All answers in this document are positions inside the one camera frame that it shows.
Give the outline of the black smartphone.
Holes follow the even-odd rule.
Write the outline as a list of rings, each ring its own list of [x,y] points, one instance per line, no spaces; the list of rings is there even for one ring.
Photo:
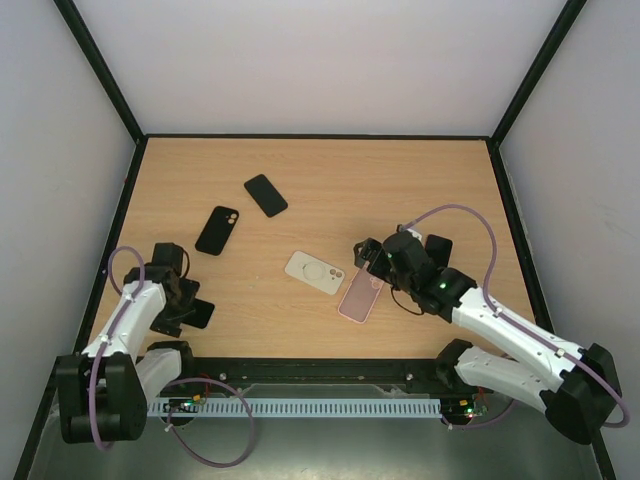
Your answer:
[[[184,324],[197,329],[205,329],[213,316],[215,305],[213,303],[195,299],[192,313],[183,321]]]

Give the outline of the pink phone case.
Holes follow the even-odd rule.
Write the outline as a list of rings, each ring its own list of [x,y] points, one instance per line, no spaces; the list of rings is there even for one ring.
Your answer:
[[[384,285],[383,280],[371,275],[365,268],[360,269],[346,290],[338,313],[355,323],[365,323]]]

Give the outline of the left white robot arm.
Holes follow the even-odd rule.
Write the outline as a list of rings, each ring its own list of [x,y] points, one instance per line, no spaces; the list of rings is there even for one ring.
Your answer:
[[[102,451],[138,439],[149,403],[177,379],[191,355],[180,324],[196,312],[199,284],[187,279],[190,259],[174,243],[155,245],[115,289],[120,299],[81,352],[55,369],[61,435],[68,444]]]

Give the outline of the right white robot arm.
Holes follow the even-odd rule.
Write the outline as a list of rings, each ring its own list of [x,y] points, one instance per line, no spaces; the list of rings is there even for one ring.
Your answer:
[[[439,355],[436,379],[445,390],[488,388],[541,412],[564,437],[591,444],[618,406],[621,387],[612,354],[584,348],[506,308],[475,280],[449,267],[452,243],[398,231],[384,242],[355,244],[354,263],[406,293],[423,314],[438,316],[488,340],[497,357],[466,341]]]

